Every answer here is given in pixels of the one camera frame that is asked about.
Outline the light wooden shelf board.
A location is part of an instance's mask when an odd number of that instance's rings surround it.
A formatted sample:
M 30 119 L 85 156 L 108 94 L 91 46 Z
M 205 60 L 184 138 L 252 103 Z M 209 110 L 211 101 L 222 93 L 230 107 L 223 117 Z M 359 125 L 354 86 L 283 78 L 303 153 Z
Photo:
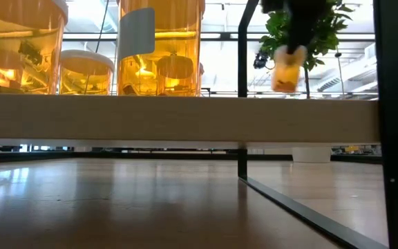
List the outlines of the light wooden shelf board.
M 0 145 L 251 149 L 379 141 L 375 101 L 0 94 Z

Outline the green leafy potted tree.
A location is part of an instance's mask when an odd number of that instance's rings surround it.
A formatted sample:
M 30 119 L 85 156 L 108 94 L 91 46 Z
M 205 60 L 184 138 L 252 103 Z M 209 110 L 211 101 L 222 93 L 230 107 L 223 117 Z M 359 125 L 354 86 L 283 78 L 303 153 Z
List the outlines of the green leafy potted tree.
M 329 50 L 334 50 L 339 45 L 337 33 L 348 27 L 345 21 L 349 20 L 352 9 L 346 7 L 342 0 L 326 0 L 326 10 L 320 16 L 314 27 L 314 37 L 306 47 L 307 57 L 301 67 L 304 70 L 306 98 L 310 98 L 309 72 L 322 65 L 323 61 L 318 55 L 326 55 Z M 282 10 L 277 10 L 267 14 L 269 19 L 265 24 L 268 31 L 260 39 L 260 49 L 269 53 L 269 60 L 273 60 L 275 50 L 283 45 L 287 45 L 290 27 L 290 12 L 287 8 L 287 0 L 284 0 Z

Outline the black ceiling spotlight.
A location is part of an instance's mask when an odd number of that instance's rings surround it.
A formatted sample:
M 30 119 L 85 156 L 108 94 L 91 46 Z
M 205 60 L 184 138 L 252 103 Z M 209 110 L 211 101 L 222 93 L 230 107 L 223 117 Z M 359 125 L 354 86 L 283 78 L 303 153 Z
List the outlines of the black ceiling spotlight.
M 265 68 L 268 61 L 269 61 L 269 53 L 265 52 L 263 50 L 260 50 L 257 52 L 257 54 L 255 56 L 253 67 L 255 69 Z

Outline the white plant pot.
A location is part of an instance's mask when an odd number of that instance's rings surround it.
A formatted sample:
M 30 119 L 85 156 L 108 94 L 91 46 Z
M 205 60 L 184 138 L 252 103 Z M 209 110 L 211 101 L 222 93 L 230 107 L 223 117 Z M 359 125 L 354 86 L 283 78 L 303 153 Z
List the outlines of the white plant pot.
M 292 158 L 295 163 L 329 163 L 332 149 L 330 147 L 294 147 Z

